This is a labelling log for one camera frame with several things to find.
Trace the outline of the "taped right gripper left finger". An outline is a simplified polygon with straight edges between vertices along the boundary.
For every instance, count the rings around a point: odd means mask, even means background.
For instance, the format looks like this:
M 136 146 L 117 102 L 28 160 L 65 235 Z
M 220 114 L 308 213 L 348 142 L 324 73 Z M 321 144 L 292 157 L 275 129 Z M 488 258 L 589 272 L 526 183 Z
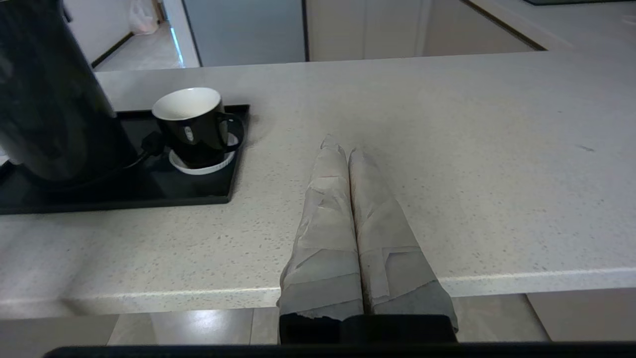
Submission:
M 364 314 L 347 156 L 332 136 L 305 190 L 277 306 L 280 344 L 337 344 L 341 324 Z

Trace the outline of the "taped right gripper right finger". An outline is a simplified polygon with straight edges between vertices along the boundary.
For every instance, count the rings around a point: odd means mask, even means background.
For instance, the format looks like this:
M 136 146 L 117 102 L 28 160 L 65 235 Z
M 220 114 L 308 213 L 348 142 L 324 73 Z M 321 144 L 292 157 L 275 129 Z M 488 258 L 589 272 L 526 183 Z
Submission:
M 352 150 L 348 169 L 361 268 L 364 315 L 343 322 L 352 344 L 456 344 L 458 320 L 370 154 Z

